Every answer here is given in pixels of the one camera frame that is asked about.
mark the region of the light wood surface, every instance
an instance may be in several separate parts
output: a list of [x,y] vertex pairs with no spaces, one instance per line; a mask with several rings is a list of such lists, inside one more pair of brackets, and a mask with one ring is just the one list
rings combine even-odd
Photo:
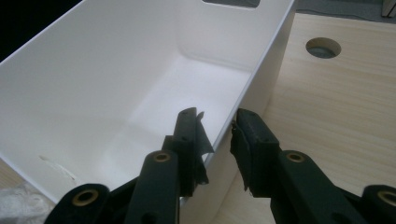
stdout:
[[[311,38],[337,41],[319,59]],[[263,118],[283,149],[309,155],[338,187],[396,187],[396,25],[297,14]],[[238,175],[213,224],[275,223],[268,199],[243,191]]]

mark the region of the round hole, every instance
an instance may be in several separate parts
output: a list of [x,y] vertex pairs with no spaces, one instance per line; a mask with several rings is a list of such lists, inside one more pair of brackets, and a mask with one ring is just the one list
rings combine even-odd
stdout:
[[93,203],[99,196],[99,192],[96,189],[84,189],[73,198],[73,205],[85,206]]
[[384,202],[396,207],[396,193],[388,190],[380,190],[378,197]]
[[169,161],[169,159],[171,159],[171,157],[166,153],[160,153],[154,156],[154,160],[159,162]]
[[155,224],[157,223],[157,214],[146,213],[142,216],[142,224]]
[[294,152],[289,153],[286,157],[290,161],[294,161],[294,162],[302,162],[305,160],[305,158],[302,155],[300,155],[298,153],[294,153]]
[[317,37],[309,40],[305,48],[311,55],[321,59],[334,58],[341,53],[340,44],[326,37]]
[[332,220],[334,220],[336,223],[340,223],[340,224],[352,223],[347,216],[345,216],[341,213],[332,213]]

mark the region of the gray floor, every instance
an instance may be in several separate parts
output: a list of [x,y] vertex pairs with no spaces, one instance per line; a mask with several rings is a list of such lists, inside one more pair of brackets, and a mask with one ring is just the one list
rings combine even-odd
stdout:
[[396,23],[381,16],[383,0],[298,0],[297,12],[363,21]]

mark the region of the white container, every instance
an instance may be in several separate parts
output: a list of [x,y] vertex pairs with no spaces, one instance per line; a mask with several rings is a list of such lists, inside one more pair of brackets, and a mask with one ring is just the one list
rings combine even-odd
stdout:
[[229,126],[262,113],[289,37],[293,0],[257,8],[201,0],[86,0],[0,63],[0,155],[50,199],[114,189],[195,106],[216,153],[210,184],[182,206],[206,223],[236,172]]

